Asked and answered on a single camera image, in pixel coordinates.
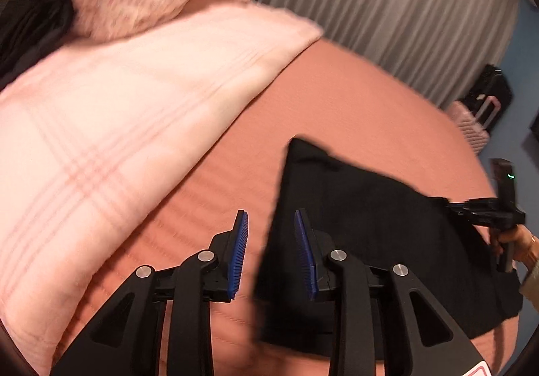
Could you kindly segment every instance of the folded black garment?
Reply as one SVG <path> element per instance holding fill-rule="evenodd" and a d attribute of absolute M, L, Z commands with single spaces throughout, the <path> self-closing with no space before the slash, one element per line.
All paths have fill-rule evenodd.
<path fill-rule="evenodd" d="M 71 0 L 10 0 L 0 14 L 0 90 L 58 48 L 73 21 Z"/>
<path fill-rule="evenodd" d="M 516 271 L 498 273 L 481 235 L 446 204 L 292 139 L 254 290 L 265 313 L 261 340 L 331 356 L 333 303 L 308 300 L 297 259 L 294 212 L 300 208 L 313 228 L 366 265 L 409 267 L 469 338 L 516 316 L 522 308 Z M 373 320 L 376 358 L 383 359 L 376 306 Z"/>

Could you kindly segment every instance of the human hand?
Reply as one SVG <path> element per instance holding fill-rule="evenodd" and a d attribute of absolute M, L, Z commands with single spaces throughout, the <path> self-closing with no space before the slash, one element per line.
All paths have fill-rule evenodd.
<path fill-rule="evenodd" d="M 509 242 L 515 244 L 515 254 L 513 259 L 523 262 L 528 269 L 533 268 L 535 266 L 534 261 L 536 262 L 537 259 L 534 259 L 530 252 L 534 248 L 534 245 L 537 244 L 537 241 L 532 233 L 525 226 L 518 225 L 512 230 L 503 233 L 492 233 L 490 235 L 490 245 L 495 254 L 502 254 L 503 249 L 500 244 Z"/>

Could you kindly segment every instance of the hand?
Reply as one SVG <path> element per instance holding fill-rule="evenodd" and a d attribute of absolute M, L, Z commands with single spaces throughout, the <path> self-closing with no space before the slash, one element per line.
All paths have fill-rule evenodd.
<path fill-rule="evenodd" d="M 534 245 L 532 233 L 525 226 L 518 225 L 513 230 L 490 236 L 490 245 L 498 255 L 503 252 L 500 244 L 508 242 L 515 243 L 514 260 L 526 263 L 529 259 L 530 250 Z"/>

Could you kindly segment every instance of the blue wall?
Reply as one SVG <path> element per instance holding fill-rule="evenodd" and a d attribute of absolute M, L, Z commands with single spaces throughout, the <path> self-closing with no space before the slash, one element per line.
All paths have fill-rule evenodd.
<path fill-rule="evenodd" d="M 513 89 L 514 99 L 480 159 L 487 171 L 491 157 L 513 162 L 518 203 L 526 211 L 528 228 L 539 235 L 539 142 L 529 130 L 539 111 L 539 13 L 525 2 L 521 3 L 513 39 L 500 66 Z M 518 272 L 524 278 L 526 269 L 519 266 Z M 526 345 L 538 323 L 539 314 L 525 301 L 515 355 Z"/>

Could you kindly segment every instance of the metal screw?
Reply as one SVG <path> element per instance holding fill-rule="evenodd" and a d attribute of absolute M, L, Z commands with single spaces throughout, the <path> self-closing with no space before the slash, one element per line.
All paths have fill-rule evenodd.
<path fill-rule="evenodd" d="M 204 250 L 198 253 L 198 260 L 202 262 L 209 262 L 215 257 L 214 252 L 209 250 Z"/>
<path fill-rule="evenodd" d="M 346 251 L 342 250 L 333 250 L 329 255 L 336 261 L 344 261 L 346 259 Z"/>
<path fill-rule="evenodd" d="M 147 265 L 138 267 L 136 270 L 137 277 L 140 277 L 141 279 L 148 277 L 150 274 L 152 274 L 152 269 Z"/>
<path fill-rule="evenodd" d="M 393 272 L 397 276 L 404 277 L 408 274 L 408 267 L 406 265 L 401 265 L 400 263 L 398 263 L 393 267 Z"/>

